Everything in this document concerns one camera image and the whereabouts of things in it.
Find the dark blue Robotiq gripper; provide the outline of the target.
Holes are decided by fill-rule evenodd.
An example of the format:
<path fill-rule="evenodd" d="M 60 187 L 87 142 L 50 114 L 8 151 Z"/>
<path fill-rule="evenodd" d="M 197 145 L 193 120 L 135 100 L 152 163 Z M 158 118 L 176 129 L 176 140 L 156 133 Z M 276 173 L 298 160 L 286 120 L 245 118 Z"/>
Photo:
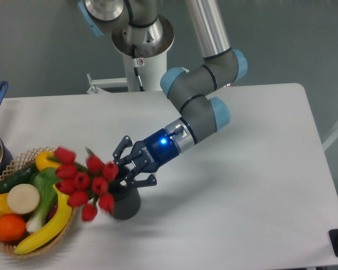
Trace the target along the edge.
<path fill-rule="evenodd" d="M 175 120 L 142 141 L 133 143 L 130 136 L 125 135 L 113 152 L 113 163 L 124 166 L 133 162 L 140 174 L 125 178 L 130 169 L 121 168 L 120 186 L 132 188 L 156 186 L 157 179 L 154 173 L 196 143 L 196 137 L 192 135 L 189 124 L 183 118 Z M 125 149 L 132 149 L 131 154 L 123 156 Z"/>

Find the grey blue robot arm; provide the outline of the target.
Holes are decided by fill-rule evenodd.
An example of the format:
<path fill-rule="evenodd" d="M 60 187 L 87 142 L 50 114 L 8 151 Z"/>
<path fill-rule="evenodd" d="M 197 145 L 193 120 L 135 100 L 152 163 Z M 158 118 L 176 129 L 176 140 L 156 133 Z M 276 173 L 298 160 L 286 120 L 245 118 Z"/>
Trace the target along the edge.
<path fill-rule="evenodd" d="M 167 68 L 174 42 L 170 22 L 158 13 L 157 1 L 79 1 L 82 16 L 96 36 L 111 33 L 122 55 L 131 92 L 162 91 L 180 117 L 151 136 L 132 142 L 124 137 L 114 150 L 119 167 L 134 167 L 110 188 L 154 186 L 159 167 L 218 132 L 230 121 L 226 104 L 209 98 L 247 71 L 243 53 L 232 49 L 216 1 L 187 1 L 204 63 L 192 71 Z"/>

